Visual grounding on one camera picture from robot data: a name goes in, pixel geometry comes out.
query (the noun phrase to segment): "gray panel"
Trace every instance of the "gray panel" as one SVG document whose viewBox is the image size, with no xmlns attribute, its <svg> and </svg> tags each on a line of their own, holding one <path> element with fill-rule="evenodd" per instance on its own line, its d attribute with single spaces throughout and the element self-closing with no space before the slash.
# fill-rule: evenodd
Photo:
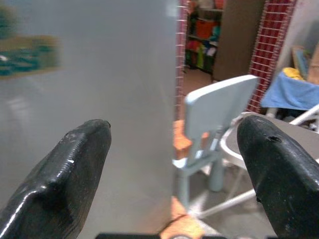
<svg viewBox="0 0 319 239">
<path fill-rule="evenodd" d="M 80 239 L 154 232 L 172 188 L 175 0 L 5 0 L 19 33 L 60 41 L 61 68 L 0 81 L 0 207 L 70 129 L 102 118 L 112 145 Z"/>
</svg>

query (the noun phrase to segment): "shelf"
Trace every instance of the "shelf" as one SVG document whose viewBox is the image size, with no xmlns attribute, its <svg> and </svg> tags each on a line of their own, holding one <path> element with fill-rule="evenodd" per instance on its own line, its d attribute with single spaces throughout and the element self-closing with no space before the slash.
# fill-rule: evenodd
<svg viewBox="0 0 319 239">
<path fill-rule="evenodd" d="M 223 12 L 224 9 L 217 9 L 217 8 L 201 8 L 203 11 L 215 11 L 215 12 Z"/>
<path fill-rule="evenodd" d="M 197 39 L 197 40 L 200 40 L 200 41 L 209 41 L 209 39 L 200 38 L 200 37 L 195 36 L 195 35 L 188 35 L 188 37 L 189 38 L 194 38 L 194 39 Z M 215 46 L 215 47 L 218 46 L 218 42 L 217 41 L 209 41 L 209 44 L 212 45 L 212 46 Z"/>
<path fill-rule="evenodd" d="M 198 20 L 201 20 L 201 21 L 215 22 L 215 21 L 212 20 L 212 19 L 206 19 L 206 18 L 202 18 L 202 17 L 198 17 L 197 19 L 198 19 Z"/>
</svg>

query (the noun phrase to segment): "yellow object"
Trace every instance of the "yellow object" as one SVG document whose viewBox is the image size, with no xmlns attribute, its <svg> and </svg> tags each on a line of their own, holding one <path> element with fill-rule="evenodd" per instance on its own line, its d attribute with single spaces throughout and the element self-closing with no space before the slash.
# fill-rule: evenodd
<svg viewBox="0 0 319 239">
<path fill-rule="evenodd" d="M 285 67 L 283 69 L 283 72 L 285 73 L 286 76 L 293 78 L 295 80 L 301 80 L 304 81 L 304 79 L 302 78 L 302 76 L 300 75 L 299 70 L 292 68 L 292 67 Z"/>
</svg>

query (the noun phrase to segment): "brown wall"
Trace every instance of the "brown wall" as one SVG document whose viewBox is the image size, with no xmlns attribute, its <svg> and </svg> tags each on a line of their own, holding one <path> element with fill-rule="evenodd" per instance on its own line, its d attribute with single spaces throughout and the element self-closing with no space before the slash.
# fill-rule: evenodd
<svg viewBox="0 0 319 239">
<path fill-rule="evenodd" d="M 265 0 L 227 0 L 213 67 L 217 81 L 248 73 Z"/>
</svg>

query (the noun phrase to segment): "red tile wall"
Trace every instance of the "red tile wall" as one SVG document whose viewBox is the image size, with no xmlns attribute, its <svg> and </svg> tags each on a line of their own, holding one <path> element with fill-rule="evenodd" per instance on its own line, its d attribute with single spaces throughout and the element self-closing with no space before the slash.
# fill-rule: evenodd
<svg viewBox="0 0 319 239">
<path fill-rule="evenodd" d="M 259 112 L 269 87 L 297 0 L 266 0 L 249 73 L 260 78 L 247 111 Z"/>
<path fill-rule="evenodd" d="M 179 13 L 176 30 L 176 93 L 175 93 L 175 119 L 180 119 L 180 106 L 182 102 L 182 85 L 184 75 L 185 41 L 187 31 L 187 11 L 190 0 L 178 0 Z"/>
</svg>

